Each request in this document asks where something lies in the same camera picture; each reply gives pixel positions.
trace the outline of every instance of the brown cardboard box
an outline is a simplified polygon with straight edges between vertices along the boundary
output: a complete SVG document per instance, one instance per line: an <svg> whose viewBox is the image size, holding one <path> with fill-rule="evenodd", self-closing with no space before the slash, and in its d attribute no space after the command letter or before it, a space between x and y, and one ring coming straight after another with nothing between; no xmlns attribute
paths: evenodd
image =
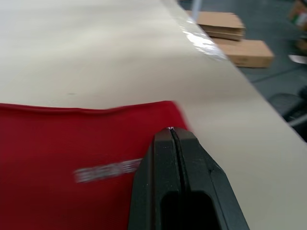
<svg viewBox="0 0 307 230"><path fill-rule="evenodd" d="M289 19L302 30L307 30L307 0L296 0Z"/></svg>
<svg viewBox="0 0 307 230"><path fill-rule="evenodd" d="M241 40L245 35L243 23L233 13L199 12L197 24L211 37Z"/></svg>
<svg viewBox="0 0 307 230"><path fill-rule="evenodd" d="M213 41L238 67L265 68L270 66L274 54L263 41L231 41L215 38Z"/></svg>
<svg viewBox="0 0 307 230"><path fill-rule="evenodd" d="M303 38L299 39L297 41L296 46L303 52L307 53L307 39L303 39Z"/></svg>

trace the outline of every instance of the table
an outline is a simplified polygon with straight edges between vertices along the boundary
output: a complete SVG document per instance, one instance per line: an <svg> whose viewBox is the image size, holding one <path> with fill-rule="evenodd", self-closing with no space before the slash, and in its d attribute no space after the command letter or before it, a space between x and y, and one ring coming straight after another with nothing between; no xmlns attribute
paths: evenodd
<svg viewBox="0 0 307 230"><path fill-rule="evenodd" d="M305 143L197 26L182 24L175 1L0 7L2 103L103 109L174 100L225 170L251 230L305 228Z"/></svg>

